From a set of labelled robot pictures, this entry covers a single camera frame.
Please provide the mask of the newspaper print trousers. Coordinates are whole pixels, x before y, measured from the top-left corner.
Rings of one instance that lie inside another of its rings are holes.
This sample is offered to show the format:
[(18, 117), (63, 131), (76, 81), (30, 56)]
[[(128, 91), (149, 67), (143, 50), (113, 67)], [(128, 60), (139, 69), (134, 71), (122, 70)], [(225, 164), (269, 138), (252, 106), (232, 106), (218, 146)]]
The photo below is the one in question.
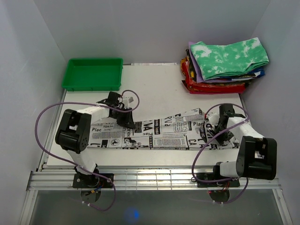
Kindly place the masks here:
[(217, 121), (209, 121), (201, 109), (162, 119), (137, 121), (135, 128), (117, 123), (91, 125), (89, 146), (111, 149), (197, 150), (213, 135), (210, 129)]

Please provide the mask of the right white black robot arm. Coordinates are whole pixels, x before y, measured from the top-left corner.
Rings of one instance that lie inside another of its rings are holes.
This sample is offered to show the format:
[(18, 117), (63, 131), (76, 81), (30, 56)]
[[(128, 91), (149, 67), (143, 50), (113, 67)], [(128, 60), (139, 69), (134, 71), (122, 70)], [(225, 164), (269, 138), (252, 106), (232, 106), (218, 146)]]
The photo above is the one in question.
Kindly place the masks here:
[(256, 132), (246, 117), (235, 112), (232, 104), (219, 106), (217, 125), (210, 130), (218, 144), (236, 138), (239, 144), (234, 161), (218, 162), (213, 167), (212, 182), (223, 186), (229, 178), (273, 180), (277, 172), (277, 142)]

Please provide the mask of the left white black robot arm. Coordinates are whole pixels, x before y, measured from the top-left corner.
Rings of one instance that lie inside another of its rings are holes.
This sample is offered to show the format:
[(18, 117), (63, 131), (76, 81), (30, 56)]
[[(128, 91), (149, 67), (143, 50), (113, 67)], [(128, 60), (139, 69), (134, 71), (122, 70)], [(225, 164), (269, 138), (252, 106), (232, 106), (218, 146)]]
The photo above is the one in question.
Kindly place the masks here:
[(95, 105), (81, 110), (64, 111), (55, 142), (71, 156), (79, 179), (88, 187), (95, 187), (99, 183), (97, 164), (86, 150), (91, 125), (99, 120), (112, 118), (121, 127), (135, 128), (133, 109), (130, 107), (133, 101), (133, 97), (123, 97), (122, 94), (111, 91), (106, 99)]

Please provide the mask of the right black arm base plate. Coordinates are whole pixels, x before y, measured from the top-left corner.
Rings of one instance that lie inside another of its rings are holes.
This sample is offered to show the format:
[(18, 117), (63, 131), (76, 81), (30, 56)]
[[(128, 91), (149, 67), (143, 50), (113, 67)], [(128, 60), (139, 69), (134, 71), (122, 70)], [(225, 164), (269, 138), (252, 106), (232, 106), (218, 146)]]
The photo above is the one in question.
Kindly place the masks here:
[[(198, 172), (196, 177), (200, 180), (211, 181), (211, 180), (220, 180), (224, 179), (224, 177), (215, 177), (212, 172)], [(198, 188), (226, 188), (226, 187), (233, 187), (237, 188), (240, 187), (239, 180), (228, 180), (222, 182), (202, 182), (196, 181)]]

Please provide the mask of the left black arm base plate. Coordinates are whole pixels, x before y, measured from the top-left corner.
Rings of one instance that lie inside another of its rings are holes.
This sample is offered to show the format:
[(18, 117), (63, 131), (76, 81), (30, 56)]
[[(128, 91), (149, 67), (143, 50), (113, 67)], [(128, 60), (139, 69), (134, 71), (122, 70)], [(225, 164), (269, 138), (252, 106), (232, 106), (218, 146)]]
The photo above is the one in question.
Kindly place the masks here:
[(112, 188), (112, 183), (108, 181), (106, 178), (109, 178), (111, 181), (114, 180), (114, 174), (113, 173), (102, 173), (101, 177), (95, 176), (95, 175), (86, 175), (86, 174), (80, 174), (76, 173), (74, 175), (73, 179), (73, 188)]

